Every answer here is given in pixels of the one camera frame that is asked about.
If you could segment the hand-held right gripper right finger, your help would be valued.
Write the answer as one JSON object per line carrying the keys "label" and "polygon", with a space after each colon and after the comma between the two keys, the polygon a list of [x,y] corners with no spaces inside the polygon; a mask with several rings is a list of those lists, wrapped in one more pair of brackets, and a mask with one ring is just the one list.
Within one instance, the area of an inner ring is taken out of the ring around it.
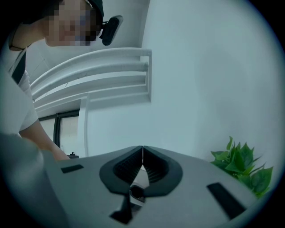
{"label": "hand-held right gripper right finger", "polygon": [[149,186],[133,228],[241,228],[257,201],[242,183],[213,164],[144,147]]}

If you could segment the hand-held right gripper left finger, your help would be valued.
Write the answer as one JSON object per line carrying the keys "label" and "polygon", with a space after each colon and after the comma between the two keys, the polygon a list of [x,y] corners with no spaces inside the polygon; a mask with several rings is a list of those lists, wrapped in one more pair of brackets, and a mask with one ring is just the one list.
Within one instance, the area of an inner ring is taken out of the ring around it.
{"label": "hand-held right gripper left finger", "polygon": [[142,146],[56,162],[45,170],[70,228],[141,228],[132,216],[130,187],[143,159]]}

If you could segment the person's left forearm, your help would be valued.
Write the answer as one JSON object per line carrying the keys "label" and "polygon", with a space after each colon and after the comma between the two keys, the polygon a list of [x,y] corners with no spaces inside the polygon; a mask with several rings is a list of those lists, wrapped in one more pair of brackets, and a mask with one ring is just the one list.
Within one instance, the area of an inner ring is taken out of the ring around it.
{"label": "person's left forearm", "polygon": [[47,150],[52,153],[57,161],[68,160],[65,154],[46,134],[39,120],[36,120],[31,126],[19,132],[22,138],[26,138],[35,143],[41,150]]}

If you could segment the green potted plant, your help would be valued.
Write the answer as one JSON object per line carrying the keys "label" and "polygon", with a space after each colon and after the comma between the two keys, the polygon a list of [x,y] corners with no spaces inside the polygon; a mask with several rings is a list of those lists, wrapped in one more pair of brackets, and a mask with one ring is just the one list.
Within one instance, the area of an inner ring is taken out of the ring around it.
{"label": "green potted plant", "polygon": [[265,165],[255,167],[258,158],[253,157],[254,148],[247,143],[235,143],[229,136],[229,142],[224,151],[211,151],[214,160],[211,164],[243,183],[257,198],[264,196],[270,189],[273,167]]}

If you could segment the white column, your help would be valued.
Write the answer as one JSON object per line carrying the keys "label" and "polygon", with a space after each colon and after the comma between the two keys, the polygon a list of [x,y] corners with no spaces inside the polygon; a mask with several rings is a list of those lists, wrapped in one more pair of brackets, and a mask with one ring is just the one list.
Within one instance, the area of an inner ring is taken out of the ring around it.
{"label": "white column", "polygon": [[81,100],[77,126],[77,155],[79,158],[88,157],[87,120],[89,111],[89,95]]}

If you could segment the white ceiling tray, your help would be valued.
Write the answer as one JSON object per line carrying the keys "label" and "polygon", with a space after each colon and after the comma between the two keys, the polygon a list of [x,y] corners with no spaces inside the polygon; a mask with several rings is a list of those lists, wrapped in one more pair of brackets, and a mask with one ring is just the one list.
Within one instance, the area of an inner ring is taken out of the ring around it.
{"label": "white ceiling tray", "polygon": [[95,98],[109,98],[123,94],[146,93],[148,94],[148,76],[143,74],[96,78],[74,85],[48,92],[45,96],[36,99],[34,105],[38,113],[44,112],[69,102],[81,100],[91,93]]}

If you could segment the person's white t-shirt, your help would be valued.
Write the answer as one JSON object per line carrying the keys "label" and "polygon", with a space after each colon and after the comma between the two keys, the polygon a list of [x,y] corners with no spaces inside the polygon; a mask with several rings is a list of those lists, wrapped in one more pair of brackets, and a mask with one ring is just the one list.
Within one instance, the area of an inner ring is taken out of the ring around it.
{"label": "person's white t-shirt", "polygon": [[18,134],[36,120],[26,49],[12,51],[6,41],[0,51],[0,133]]}

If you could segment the black window frame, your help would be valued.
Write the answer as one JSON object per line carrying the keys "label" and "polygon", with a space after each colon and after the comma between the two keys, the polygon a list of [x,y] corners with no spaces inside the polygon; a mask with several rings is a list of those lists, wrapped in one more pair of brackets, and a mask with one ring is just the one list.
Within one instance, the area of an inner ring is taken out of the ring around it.
{"label": "black window frame", "polygon": [[49,138],[72,159],[79,157],[76,152],[78,118],[79,110],[39,118]]}

